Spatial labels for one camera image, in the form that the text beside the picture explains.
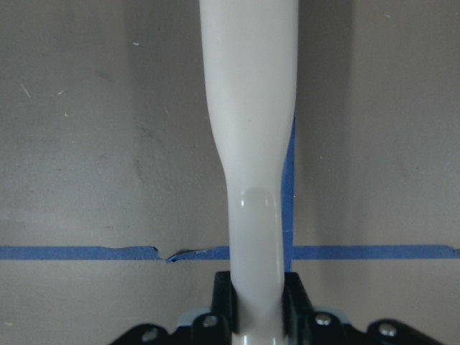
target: bolt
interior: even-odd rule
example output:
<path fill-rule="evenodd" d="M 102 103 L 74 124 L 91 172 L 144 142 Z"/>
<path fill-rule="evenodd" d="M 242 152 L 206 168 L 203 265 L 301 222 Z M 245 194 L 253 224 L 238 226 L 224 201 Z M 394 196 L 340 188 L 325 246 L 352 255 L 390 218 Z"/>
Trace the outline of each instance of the bolt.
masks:
<path fill-rule="evenodd" d="M 332 322 L 332 318 L 329 314 L 319 313 L 315 317 L 315 321 L 319 326 L 329 326 Z"/>
<path fill-rule="evenodd" d="M 379 332 L 383 336 L 395 336 L 397 333 L 397 329 L 389 323 L 381 323 L 379 326 Z"/>
<path fill-rule="evenodd" d="M 142 334 L 142 342 L 147 343 L 148 341 L 154 341 L 158 337 L 158 328 L 151 328 L 144 334 Z"/>
<path fill-rule="evenodd" d="M 217 324 L 217 317 L 214 315 L 207 315 L 203 320 L 203 327 L 214 327 Z"/>

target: vertical blue tape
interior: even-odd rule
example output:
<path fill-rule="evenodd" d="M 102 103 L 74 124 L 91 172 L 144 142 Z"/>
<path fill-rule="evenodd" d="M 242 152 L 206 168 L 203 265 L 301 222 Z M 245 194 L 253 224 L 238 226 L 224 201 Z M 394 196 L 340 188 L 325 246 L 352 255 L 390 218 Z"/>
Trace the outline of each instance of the vertical blue tape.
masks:
<path fill-rule="evenodd" d="M 284 247 L 285 271 L 289 272 L 293 261 L 294 242 L 294 148 L 295 116 L 290 133 L 285 166 L 282 171 L 281 205 L 282 205 L 282 241 Z"/>

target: white tube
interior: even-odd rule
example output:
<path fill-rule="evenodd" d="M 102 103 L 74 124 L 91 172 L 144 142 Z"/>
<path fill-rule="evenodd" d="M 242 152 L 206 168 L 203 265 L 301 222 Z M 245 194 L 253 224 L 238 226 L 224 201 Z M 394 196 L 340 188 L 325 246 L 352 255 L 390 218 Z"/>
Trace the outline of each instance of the white tube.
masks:
<path fill-rule="evenodd" d="M 298 0 L 200 0 L 200 11 L 229 202 L 233 344 L 284 344 L 280 189 L 295 106 Z"/>

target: silver screw head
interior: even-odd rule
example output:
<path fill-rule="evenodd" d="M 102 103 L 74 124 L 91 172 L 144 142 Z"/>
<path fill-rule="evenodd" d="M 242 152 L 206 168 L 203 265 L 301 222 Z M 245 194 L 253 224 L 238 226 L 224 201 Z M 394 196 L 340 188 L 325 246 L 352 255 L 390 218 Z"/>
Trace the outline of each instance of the silver screw head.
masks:
<path fill-rule="evenodd" d="M 217 317 L 215 317 L 214 315 L 207 315 L 203 320 L 203 327 L 214 327 L 217 324 L 217 322 Z"/>
<path fill-rule="evenodd" d="M 332 322 L 332 318 L 329 314 L 319 313 L 315 317 L 315 321 L 319 326 L 329 326 Z"/>
<path fill-rule="evenodd" d="M 154 341 L 158 337 L 158 328 L 151 328 L 144 334 L 142 334 L 142 342 L 147 343 L 148 341 Z"/>
<path fill-rule="evenodd" d="M 393 325 L 390 325 L 389 323 L 381 323 L 379 326 L 379 332 L 383 336 L 396 336 L 397 329 Z"/>

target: black clamp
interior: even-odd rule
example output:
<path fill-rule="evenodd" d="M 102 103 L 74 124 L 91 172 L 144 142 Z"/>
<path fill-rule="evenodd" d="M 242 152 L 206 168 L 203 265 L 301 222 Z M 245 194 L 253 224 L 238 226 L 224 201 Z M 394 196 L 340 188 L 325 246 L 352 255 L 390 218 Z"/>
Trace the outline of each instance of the black clamp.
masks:
<path fill-rule="evenodd" d="M 285 333 L 292 345 L 442 345 L 399 321 L 382 319 L 362 333 L 332 313 L 316 311 L 297 273 L 285 273 L 283 308 Z M 238 333 L 236 315 L 230 272 L 217 272 L 210 313 L 199 315 L 189 326 L 179 326 L 172 334 L 161 326 L 142 324 L 111 345 L 231 345 L 231 334 Z"/>

